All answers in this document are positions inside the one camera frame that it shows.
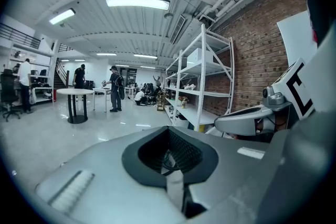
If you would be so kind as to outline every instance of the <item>man in black shirt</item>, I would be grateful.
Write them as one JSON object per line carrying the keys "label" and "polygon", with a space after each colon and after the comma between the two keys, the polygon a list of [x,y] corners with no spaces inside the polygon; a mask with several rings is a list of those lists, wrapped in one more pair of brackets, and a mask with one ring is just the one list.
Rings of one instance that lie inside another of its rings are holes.
{"label": "man in black shirt", "polygon": [[118,110],[121,111],[121,100],[118,93],[118,86],[115,85],[115,81],[119,77],[119,73],[116,66],[112,66],[110,70],[112,72],[112,75],[110,77],[110,80],[105,82],[104,86],[106,86],[106,84],[111,84],[111,102],[113,108],[110,109],[110,112],[118,112]]}
{"label": "man in black shirt", "polygon": [[85,65],[82,64],[75,70],[72,85],[75,86],[75,89],[83,89],[85,82]]}

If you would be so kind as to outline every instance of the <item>white box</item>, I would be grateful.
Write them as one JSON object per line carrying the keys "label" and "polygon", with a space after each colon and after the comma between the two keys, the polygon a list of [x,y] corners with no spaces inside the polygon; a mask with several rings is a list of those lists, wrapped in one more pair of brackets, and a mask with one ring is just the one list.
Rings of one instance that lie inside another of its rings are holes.
{"label": "white box", "polygon": [[[214,56],[212,52],[209,50],[205,50],[205,62],[214,62]],[[192,66],[194,63],[200,61],[202,59],[202,49],[195,49],[188,57],[187,57],[187,67]]]}

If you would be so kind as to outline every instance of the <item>white metal shelving unit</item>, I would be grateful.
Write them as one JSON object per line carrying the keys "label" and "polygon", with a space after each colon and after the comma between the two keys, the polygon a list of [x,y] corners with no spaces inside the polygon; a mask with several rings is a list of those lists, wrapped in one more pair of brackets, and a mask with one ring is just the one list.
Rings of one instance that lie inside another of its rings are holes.
{"label": "white metal shelving unit", "polygon": [[[33,53],[35,55],[41,55],[43,57],[48,57],[49,58],[49,63],[45,62],[45,63],[40,63],[40,62],[35,62],[34,60],[30,60],[30,64],[32,66],[40,66],[42,67],[43,69],[47,69],[47,72],[48,72],[48,75],[46,76],[39,76],[39,75],[31,75],[31,77],[34,77],[34,78],[46,78],[48,79],[48,83],[50,83],[50,77],[49,77],[49,74],[50,74],[50,67],[51,67],[51,58],[54,56],[53,54],[50,54],[50,53],[47,53],[45,51],[42,51],[42,50],[39,50],[39,49],[35,49],[35,48],[30,48],[28,46],[24,46],[24,45],[20,45],[20,44],[16,44],[16,43],[13,43],[12,44],[12,47],[11,47],[11,53],[10,53],[10,57],[9,57],[9,67],[11,66],[11,63],[10,62],[19,62],[19,63],[22,63],[25,61],[25,58],[28,58],[28,57],[23,57],[23,58],[15,58],[13,57],[11,54],[12,54],[12,50],[23,50],[27,53]],[[36,88],[32,88],[32,90],[35,92],[35,95],[36,95],[36,91],[39,92],[40,90],[51,90],[52,94],[54,93],[53,91],[53,87],[36,87]],[[47,98],[43,98],[43,97],[40,97],[38,94],[36,96],[36,102],[45,102],[45,101],[50,101],[50,99],[47,99]]]}
{"label": "white metal shelving unit", "polygon": [[[196,48],[202,49],[201,60],[195,62],[192,65],[187,65],[187,67],[182,68],[182,58],[191,54]],[[205,51],[208,50],[213,55],[218,63],[206,62],[205,61]],[[230,51],[230,66],[225,66],[217,54],[229,50]],[[178,71],[167,77],[167,72],[172,66],[176,65],[178,61]],[[235,60],[233,43],[231,38],[224,38],[217,35],[211,31],[205,29],[205,26],[201,26],[201,33],[189,44],[189,46],[180,51],[179,57],[174,60],[174,62],[166,69],[165,79],[176,80],[176,88],[170,86],[165,87],[167,90],[176,91],[175,100],[167,99],[167,101],[174,106],[173,116],[175,117],[176,112],[179,111],[191,124],[194,125],[194,130],[198,131],[200,125],[213,124],[216,115],[203,110],[203,99],[204,96],[212,96],[219,98],[228,98],[228,106],[225,114],[230,113],[233,100],[234,92],[234,77],[235,77]],[[205,77],[213,74],[226,73],[228,79],[230,80],[230,90],[228,93],[219,92],[208,92],[205,91]],[[184,79],[198,78],[197,90],[184,90],[180,89],[180,82]],[[196,95],[196,106],[192,104],[187,104],[186,108],[182,108],[178,104],[179,93],[189,93]]]}

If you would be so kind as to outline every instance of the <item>backpack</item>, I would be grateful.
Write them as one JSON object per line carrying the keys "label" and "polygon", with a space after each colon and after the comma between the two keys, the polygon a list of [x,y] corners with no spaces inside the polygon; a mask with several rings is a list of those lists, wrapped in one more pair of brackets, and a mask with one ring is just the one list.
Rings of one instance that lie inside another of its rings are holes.
{"label": "backpack", "polygon": [[121,100],[125,99],[124,78],[120,75],[114,80],[114,86],[118,87],[118,94]]}

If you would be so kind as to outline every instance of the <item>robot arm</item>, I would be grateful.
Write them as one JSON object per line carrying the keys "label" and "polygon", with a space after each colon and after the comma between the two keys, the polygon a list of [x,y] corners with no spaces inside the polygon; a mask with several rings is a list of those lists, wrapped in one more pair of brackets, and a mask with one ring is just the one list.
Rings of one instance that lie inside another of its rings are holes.
{"label": "robot arm", "polygon": [[[257,124],[261,120],[263,127],[259,132]],[[215,120],[215,127],[229,134],[252,136],[260,133],[273,133],[275,129],[273,122],[275,122],[274,112],[264,105],[258,105],[218,117]]]}

